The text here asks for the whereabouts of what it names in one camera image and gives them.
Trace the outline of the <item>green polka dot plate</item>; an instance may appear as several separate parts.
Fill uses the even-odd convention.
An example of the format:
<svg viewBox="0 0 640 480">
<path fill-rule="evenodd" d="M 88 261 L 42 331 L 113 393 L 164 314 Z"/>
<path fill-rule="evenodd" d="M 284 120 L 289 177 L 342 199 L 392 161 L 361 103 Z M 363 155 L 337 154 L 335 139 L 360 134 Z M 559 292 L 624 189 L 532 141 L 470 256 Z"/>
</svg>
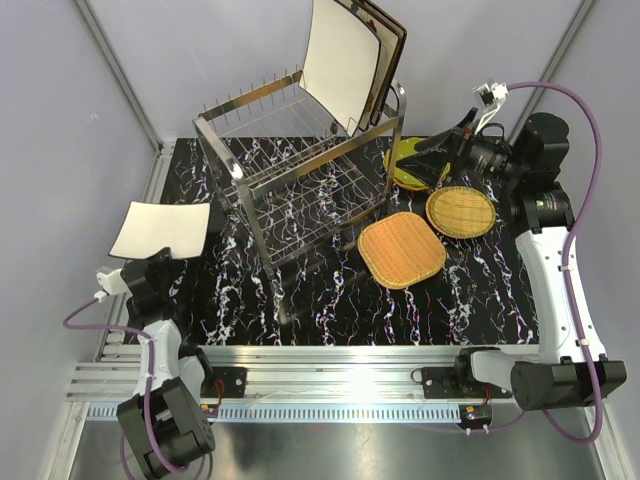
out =
<svg viewBox="0 0 640 480">
<path fill-rule="evenodd" d="M 450 163 L 437 139 L 409 137 L 400 142 L 394 181 L 403 189 L 424 191 L 449 173 Z"/>
</svg>

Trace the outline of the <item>cream black-rimmed square plate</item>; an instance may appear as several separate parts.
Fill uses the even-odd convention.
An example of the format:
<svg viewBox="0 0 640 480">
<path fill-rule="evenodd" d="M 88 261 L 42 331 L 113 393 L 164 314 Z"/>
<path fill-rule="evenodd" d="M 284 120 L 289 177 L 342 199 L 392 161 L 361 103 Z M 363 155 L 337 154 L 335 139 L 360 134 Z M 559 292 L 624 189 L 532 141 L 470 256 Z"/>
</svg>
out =
<svg viewBox="0 0 640 480">
<path fill-rule="evenodd" d="M 131 202 L 109 255 L 144 260 L 164 248 L 171 258 L 201 255 L 208 230 L 211 205 L 161 205 Z"/>
</svg>

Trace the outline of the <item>woven wicker tray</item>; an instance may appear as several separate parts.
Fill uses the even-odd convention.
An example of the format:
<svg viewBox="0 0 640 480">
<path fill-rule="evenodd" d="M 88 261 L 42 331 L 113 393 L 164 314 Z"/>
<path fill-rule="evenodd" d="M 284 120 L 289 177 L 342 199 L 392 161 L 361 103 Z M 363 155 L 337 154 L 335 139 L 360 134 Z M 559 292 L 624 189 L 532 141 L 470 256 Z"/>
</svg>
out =
<svg viewBox="0 0 640 480">
<path fill-rule="evenodd" d="M 447 259 L 444 245 L 427 222 L 398 212 L 364 228 L 357 248 L 373 279 L 401 290 L 433 277 Z"/>
</svg>

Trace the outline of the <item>dark brown square plate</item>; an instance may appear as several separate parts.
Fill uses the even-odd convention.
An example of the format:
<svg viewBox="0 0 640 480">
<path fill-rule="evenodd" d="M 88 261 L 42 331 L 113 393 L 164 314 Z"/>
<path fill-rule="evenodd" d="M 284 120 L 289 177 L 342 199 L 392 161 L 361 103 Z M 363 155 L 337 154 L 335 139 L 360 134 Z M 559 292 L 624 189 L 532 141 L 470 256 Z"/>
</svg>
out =
<svg viewBox="0 0 640 480">
<path fill-rule="evenodd" d="M 374 81 L 367 99 L 359 128 L 364 131 L 376 126 L 381 118 L 402 50 L 406 41 L 406 29 L 372 1 L 354 1 L 353 12 L 366 23 L 380 42 Z"/>
</svg>

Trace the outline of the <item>white square plate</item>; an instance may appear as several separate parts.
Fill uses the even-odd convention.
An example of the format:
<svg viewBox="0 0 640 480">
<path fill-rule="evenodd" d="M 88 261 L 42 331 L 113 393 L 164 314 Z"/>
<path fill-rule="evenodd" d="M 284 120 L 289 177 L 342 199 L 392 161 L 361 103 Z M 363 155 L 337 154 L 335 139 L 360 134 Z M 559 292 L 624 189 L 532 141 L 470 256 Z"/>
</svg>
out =
<svg viewBox="0 0 640 480">
<path fill-rule="evenodd" d="M 364 115 L 380 54 L 380 40 L 339 1 L 312 2 L 301 88 L 353 136 Z"/>
</svg>

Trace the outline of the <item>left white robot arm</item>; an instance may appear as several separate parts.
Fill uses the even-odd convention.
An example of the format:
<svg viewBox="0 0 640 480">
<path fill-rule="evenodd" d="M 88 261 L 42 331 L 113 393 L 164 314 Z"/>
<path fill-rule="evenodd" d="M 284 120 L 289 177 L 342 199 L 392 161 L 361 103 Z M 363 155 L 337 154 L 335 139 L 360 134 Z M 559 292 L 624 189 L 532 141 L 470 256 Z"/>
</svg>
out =
<svg viewBox="0 0 640 480">
<path fill-rule="evenodd" d="M 127 332 L 141 346 L 140 375 L 132 397 L 117 407 L 117 419 L 147 479 L 181 473 L 215 449 L 200 398 L 215 385 L 204 352 L 183 340 L 183 308 L 169 296 L 171 249 L 126 264 L 121 277 Z"/>
</svg>

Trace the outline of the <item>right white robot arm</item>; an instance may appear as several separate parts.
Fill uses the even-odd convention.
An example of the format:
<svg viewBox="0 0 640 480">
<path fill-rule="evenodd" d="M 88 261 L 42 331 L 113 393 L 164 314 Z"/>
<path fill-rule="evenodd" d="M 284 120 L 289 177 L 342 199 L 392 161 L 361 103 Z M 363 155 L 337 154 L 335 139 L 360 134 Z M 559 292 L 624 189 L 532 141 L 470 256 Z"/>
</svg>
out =
<svg viewBox="0 0 640 480">
<path fill-rule="evenodd" d="M 396 166 L 425 185 L 461 173 L 502 188 L 502 211 L 525 265 L 539 321 L 539 360 L 519 361 L 497 348 L 461 351 L 453 385 L 475 397 L 489 385 L 511 393 L 524 411 L 596 406 L 627 380 L 595 331 L 577 265 L 578 226 L 557 180 L 569 143 L 560 117 L 529 116 L 514 143 L 485 136 L 489 123 L 471 109 L 454 127 L 403 142 Z"/>
</svg>

